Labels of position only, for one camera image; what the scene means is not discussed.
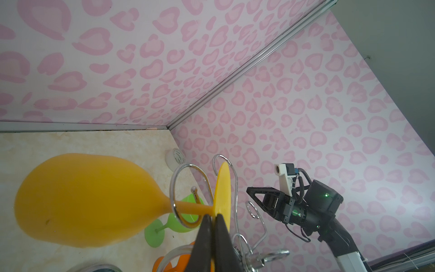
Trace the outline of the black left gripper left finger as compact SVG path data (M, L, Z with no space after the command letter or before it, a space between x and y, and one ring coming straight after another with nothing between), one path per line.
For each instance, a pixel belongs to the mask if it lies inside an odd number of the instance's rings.
M209 215L203 217L198 235L191 252L186 272L210 272L212 251L213 223Z

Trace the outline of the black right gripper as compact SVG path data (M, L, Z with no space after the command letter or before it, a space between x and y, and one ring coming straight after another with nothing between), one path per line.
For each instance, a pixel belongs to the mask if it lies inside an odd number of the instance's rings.
M269 216L284 224L296 224L306 231L318 231L320 215L306 203L297 204L280 190L273 187L248 187L247 194Z

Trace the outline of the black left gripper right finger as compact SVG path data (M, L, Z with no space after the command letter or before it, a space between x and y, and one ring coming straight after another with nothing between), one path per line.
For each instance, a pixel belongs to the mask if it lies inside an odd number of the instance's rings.
M216 272L243 271L222 214L216 216L214 223L214 261Z

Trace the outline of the orange wine glass front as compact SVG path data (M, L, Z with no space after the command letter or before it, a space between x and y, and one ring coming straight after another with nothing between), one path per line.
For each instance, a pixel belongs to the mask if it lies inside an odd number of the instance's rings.
M152 272L184 272L192 250L192 245L182 246L171 250L165 256L158 257Z

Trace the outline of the green plastic wine glass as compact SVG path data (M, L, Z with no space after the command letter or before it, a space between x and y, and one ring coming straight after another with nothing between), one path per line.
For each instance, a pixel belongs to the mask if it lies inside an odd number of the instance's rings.
M185 197L183 202L196 203L196 204L204 204L203 200L199 197L198 193L191 193L187 197ZM188 223L194 223L198 220L198 215L191 214L181 214L182 217ZM167 218L167 222L165 224L162 223L161 220L157 219L153 221L148 227L144 230L144 235L146 242L149 246L153 248L157 248L162 245L165 238L165 229L170 229L173 232L177 233L186 233L190 232L192 228L184 227L175 217L173 213L170 213Z

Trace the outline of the yellow plastic wine glass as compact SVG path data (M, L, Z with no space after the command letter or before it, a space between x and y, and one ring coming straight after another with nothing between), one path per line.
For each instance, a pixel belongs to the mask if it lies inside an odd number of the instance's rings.
M114 156L63 154L39 164L14 202L19 227L30 237L71 247L104 247L131 238L172 213L231 221L231 174L222 163L211 206L178 201L176 177L164 194L142 167Z

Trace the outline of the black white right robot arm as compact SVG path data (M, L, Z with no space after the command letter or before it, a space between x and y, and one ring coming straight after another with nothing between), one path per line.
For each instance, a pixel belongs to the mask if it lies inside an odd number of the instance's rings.
M325 242L343 272L370 272L372 269L360 253L350 233L337 220L336 212L343 197L327 185L313 180L309 185L292 189L288 195L272 187L249 187L247 194L276 221L301 228L305 242L314 232Z

